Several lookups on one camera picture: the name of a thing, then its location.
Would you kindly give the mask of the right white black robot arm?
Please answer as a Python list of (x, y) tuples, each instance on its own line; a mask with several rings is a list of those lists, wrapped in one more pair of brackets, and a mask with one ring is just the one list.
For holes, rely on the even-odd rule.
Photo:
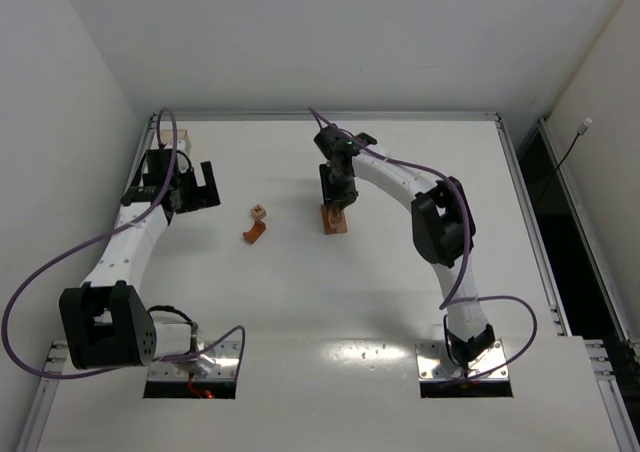
[(466, 369), (493, 345), (495, 334), (471, 270), (476, 228), (462, 184), (437, 171), (421, 173), (418, 167), (391, 158), (373, 137), (365, 133), (351, 137), (333, 124), (322, 127), (314, 143), (325, 158), (319, 174), (329, 231), (346, 226), (344, 210), (358, 197), (358, 179), (409, 212), (413, 245), (433, 267), (441, 287), (450, 356)]

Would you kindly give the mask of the light wooden rectangular block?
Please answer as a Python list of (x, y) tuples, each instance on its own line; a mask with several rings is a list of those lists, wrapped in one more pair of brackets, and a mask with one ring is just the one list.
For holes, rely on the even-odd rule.
[(343, 210), (339, 210), (334, 214), (333, 225), (338, 234), (346, 233), (348, 231), (346, 215)]

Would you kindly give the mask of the transparent orange plastic box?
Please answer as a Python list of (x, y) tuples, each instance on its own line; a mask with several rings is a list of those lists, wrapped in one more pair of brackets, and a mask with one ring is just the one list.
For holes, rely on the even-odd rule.
[[(159, 135), (158, 147), (173, 148), (173, 130), (162, 129)], [(177, 149), (183, 151), (187, 155), (191, 154), (192, 143), (186, 129), (178, 129), (176, 135)]]

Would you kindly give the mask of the ribbed light wooden block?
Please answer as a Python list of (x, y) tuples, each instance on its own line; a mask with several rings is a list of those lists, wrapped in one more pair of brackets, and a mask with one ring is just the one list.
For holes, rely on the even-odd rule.
[(331, 206), (327, 208), (327, 220), (332, 229), (338, 229), (344, 225), (343, 211), (339, 206)]

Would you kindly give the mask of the reddish brown rectangular block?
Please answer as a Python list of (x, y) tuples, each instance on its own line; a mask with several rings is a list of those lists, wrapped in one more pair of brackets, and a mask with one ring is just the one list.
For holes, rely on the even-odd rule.
[(329, 222), (328, 210), (327, 210), (327, 208), (326, 208), (326, 206), (324, 204), (322, 204), (320, 206), (320, 211), (321, 211), (321, 216), (322, 216), (324, 234), (325, 235), (333, 235), (334, 234), (334, 229), (331, 227), (331, 224)]

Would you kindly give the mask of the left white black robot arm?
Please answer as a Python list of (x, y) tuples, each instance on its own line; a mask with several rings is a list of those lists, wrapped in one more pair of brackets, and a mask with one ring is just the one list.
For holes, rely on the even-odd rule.
[(209, 162), (197, 182), (190, 145), (178, 142), (146, 151), (134, 182), (121, 199), (117, 224), (98, 264), (59, 299), (63, 328), (75, 368), (93, 370), (147, 366), (155, 359), (188, 355), (196, 348), (196, 326), (156, 321), (140, 297), (152, 251), (177, 214), (219, 205)]

